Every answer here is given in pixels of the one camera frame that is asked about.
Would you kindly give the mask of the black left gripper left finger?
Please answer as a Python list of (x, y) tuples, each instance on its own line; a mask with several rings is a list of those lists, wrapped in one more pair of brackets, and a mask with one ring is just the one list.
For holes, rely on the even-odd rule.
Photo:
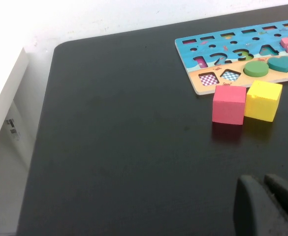
[(266, 236), (265, 207), (268, 188), (264, 180), (251, 175), (238, 178), (233, 208), (237, 236)]

